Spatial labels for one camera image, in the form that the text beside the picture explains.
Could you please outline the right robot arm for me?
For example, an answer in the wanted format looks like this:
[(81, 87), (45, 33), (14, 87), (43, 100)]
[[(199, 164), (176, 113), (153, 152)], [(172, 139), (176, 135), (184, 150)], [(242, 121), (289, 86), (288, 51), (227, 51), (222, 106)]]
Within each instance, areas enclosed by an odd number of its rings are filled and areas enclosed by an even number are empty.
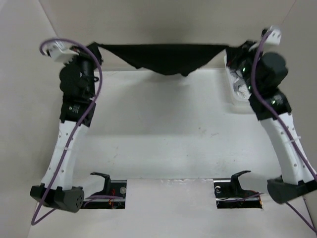
[(275, 52), (257, 53), (254, 42), (228, 47), (226, 67), (236, 73), (250, 93), (249, 103), (276, 153), (281, 175), (268, 178), (267, 193), (278, 204), (317, 189), (317, 172), (306, 158), (297, 135), (291, 106), (280, 89), (288, 74), (286, 60)]

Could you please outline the black tank top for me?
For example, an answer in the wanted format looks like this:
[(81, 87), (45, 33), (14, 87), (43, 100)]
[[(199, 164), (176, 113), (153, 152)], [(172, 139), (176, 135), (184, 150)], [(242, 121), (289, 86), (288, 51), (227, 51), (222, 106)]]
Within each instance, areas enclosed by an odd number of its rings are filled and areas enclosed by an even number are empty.
[(90, 47), (100, 47), (119, 57), (136, 69), (145, 68), (162, 75), (191, 72), (205, 66), (222, 51), (232, 58), (243, 46), (212, 44), (136, 44), (111, 45), (93, 42)]

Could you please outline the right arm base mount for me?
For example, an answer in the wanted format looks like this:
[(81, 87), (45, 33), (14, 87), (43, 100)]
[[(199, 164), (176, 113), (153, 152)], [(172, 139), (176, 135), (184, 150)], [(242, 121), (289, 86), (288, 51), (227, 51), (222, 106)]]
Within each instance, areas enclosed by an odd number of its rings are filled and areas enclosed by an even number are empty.
[(261, 193), (244, 190), (238, 178), (251, 171), (244, 170), (233, 174), (230, 178), (213, 180), (217, 209), (262, 209)]

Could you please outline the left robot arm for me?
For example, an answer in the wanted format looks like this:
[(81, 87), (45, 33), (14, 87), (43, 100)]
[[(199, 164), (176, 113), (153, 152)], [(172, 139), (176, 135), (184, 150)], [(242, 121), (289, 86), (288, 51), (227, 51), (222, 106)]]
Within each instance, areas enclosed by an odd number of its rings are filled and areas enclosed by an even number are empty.
[(48, 55), (64, 64), (59, 73), (63, 92), (59, 116), (59, 132), (49, 167), (39, 185), (31, 187), (30, 195), (46, 207), (76, 213), (89, 196), (81, 186), (73, 185), (73, 171), (80, 144), (87, 133), (100, 89), (95, 87), (102, 56), (97, 43), (85, 47), (65, 48), (52, 43)]

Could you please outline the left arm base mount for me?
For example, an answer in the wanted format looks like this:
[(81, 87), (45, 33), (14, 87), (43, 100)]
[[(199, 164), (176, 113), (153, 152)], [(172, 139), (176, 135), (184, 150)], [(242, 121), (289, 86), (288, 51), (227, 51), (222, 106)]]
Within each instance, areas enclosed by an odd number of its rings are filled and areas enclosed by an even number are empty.
[(103, 188), (86, 198), (81, 209), (125, 209), (127, 180), (112, 180), (110, 175), (98, 172), (91, 175), (102, 178)]

